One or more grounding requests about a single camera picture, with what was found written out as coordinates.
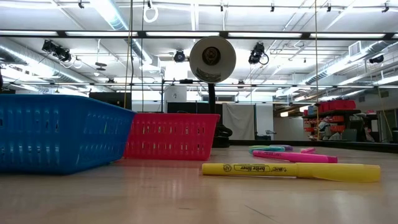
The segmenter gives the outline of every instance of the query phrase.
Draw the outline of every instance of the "basket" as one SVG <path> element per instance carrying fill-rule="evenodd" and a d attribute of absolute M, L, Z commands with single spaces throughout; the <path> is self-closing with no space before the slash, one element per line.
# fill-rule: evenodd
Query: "basket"
<path fill-rule="evenodd" d="M 218 114 L 137 114 L 124 157 L 208 160 L 219 118 Z"/>
<path fill-rule="evenodd" d="M 71 174 L 118 160 L 133 117 L 81 96 L 0 95 L 0 171 Z"/>

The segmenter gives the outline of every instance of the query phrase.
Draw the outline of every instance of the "white curtain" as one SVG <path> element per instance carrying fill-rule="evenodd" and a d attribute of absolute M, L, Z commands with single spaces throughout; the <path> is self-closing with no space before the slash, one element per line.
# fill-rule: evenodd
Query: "white curtain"
<path fill-rule="evenodd" d="M 254 140 L 254 105 L 223 103 L 223 124 L 232 130 L 231 140 Z"/>

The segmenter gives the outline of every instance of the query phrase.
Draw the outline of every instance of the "blue plastic basket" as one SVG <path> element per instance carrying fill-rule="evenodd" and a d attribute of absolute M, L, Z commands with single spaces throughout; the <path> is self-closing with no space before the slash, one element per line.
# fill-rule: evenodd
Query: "blue plastic basket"
<path fill-rule="evenodd" d="M 71 174 L 118 160 L 134 114 L 80 96 L 0 95 L 0 171 Z"/>

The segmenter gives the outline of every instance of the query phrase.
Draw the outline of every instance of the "red plastic basket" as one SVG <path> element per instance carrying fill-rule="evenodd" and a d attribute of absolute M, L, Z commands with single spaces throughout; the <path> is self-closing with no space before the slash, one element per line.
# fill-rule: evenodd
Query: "red plastic basket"
<path fill-rule="evenodd" d="M 124 157 L 205 161 L 218 114 L 136 114 Z"/>

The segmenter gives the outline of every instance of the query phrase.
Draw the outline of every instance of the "yellow highlighter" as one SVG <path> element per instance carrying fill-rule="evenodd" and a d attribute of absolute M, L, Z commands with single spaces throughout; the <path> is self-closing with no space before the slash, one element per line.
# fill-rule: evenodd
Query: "yellow highlighter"
<path fill-rule="evenodd" d="M 378 182 L 380 167 L 364 164 L 203 164 L 203 175 L 263 175 L 344 182 Z"/>

